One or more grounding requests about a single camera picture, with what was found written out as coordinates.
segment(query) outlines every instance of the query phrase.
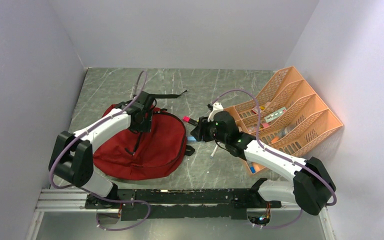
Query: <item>gray floor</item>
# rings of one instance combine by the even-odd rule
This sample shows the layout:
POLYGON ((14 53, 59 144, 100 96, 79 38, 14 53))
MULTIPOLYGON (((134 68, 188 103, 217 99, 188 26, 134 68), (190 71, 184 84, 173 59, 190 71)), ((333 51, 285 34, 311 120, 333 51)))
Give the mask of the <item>gray floor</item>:
MULTIPOLYGON (((111 105, 130 99, 133 83, 141 69, 89 68, 75 107, 69 130, 89 126, 98 120, 111 105)), ((177 99, 161 99, 157 106, 166 108, 179 118, 197 119, 208 116, 207 104, 231 89, 246 89, 256 95, 272 77, 273 71, 223 69, 148 69, 145 91, 153 94, 187 93, 177 99)), ((250 98, 244 93, 230 93, 221 99, 224 107, 236 105, 250 98)), ((193 126, 186 124, 187 133, 193 126)), ((196 152, 185 157, 172 174, 159 179, 142 181, 116 180, 120 188, 248 188, 259 178, 279 180, 279 175, 263 170, 249 176, 242 160, 224 150, 210 154, 214 142, 190 144, 196 152)))
MULTIPOLYGON (((70 132, 89 126, 111 105, 130 99, 132 86, 141 70, 135 68, 90 68, 73 113, 70 132)), ((273 75, 273 71, 218 69, 148 69, 145 91, 154 94, 188 92, 178 99, 163 99, 157 106, 182 118, 207 116, 207 104, 223 92, 246 89, 256 95, 273 75)), ((224 107, 248 101, 243 93, 231 93, 221 99, 224 107)), ((187 133, 192 130, 186 124, 187 133)), ((242 160, 219 150, 213 159, 214 142, 191 143, 196 152, 185 157, 172 174, 159 179, 128 181, 112 179, 119 188, 249 188, 259 178, 280 181, 278 174, 264 170, 249 176, 242 160)), ((277 210, 272 213, 272 226, 287 223, 298 211, 277 210)), ((108 232, 97 229, 93 213, 46 213, 40 228, 40 240, 129 239, 129 240, 207 240, 224 239, 325 239, 318 216, 303 213, 293 225, 277 229, 257 229, 246 220, 228 218, 149 219, 134 229, 108 232)), ((119 222, 111 228, 126 227, 119 222)))

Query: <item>marble table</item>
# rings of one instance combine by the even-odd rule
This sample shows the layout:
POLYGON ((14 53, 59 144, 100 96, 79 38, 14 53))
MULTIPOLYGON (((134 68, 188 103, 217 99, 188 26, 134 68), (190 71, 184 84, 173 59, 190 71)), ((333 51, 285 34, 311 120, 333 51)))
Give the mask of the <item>marble table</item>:
MULTIPOLYGON (((130 99, 139 68, 89 68, 74 109, 69 131, 89 126, 98 120, 111 105, 130 99)), ((231 89, 245 89, 256 95, 274 74, 271 70, 224 69, 147 69, 148 82, 144 90, 152 94, 179 94, 177 99, 160 99, 157 106, 182 118, 198 119, 208 116, 207 104, 231 89)), ((233 92, 221 98, 226 108, 250 100, 242 92, 233 92)), ((187 134, 194 126, 186 125, 187 134)), ((214 158, 214 142, 190 143, 196 152, 185 156, 181 165, 169 176, 141 181, 112 178, 119 188, 158 189, 210 189, 249 188, 259 178, 280 180, 280 176, 268 169, 250 176, 243 160, 219 149, 214 158)))

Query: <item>perforated basket wall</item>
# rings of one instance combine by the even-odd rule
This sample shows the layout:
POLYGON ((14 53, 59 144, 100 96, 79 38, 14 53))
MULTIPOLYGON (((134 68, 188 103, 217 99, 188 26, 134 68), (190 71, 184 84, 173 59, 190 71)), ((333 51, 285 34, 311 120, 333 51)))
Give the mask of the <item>perforated basket wall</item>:
MULTIPOLYGON (((258 115, 251 111, 255 107, 254 101, 225 110, 245 133, 255 136, 258 130, 258 137, 263 143, 292 156, 303 156, 343 126, 293 66, 277 71, 259 92, 257 100, 260 105, 271 102, 261 111, 261 119, 282 107, 286 108, 286 112, 271 122, 269 127, 263 128, 258 123, 258 115), (277 142, 271 143, 290 124, 294 124, 295 128, 277 142)), ((265 168, 257 163, 253 163, 253 166, 256 172, 265 168)))

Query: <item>red bag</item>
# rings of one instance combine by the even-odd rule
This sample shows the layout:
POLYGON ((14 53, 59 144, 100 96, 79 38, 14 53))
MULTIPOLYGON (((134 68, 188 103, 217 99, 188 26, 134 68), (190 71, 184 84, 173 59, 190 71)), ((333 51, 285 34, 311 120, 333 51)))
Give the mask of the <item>red bag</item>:
MULTIPOLYGON (((115 106, 111 105, 103 115, 115 106)), ((162 178, 176 170, 185 154, 194 153, 187 141, 183 122, 155 107, 150 132, 133 133, 125 129, 117 133, 95 151, 93 163, 106 175, 118 179, 162 178)))

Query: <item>white stick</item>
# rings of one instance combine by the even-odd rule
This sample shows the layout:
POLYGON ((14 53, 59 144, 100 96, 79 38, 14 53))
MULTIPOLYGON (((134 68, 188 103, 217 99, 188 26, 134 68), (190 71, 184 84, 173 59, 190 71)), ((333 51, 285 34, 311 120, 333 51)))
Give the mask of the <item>white stick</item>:
POLYGON ((215 145, 214 151, 212 151, 210 158, 214 158, 214 154, 216 154, 217 150, 219 149, 219 145, 215 145))

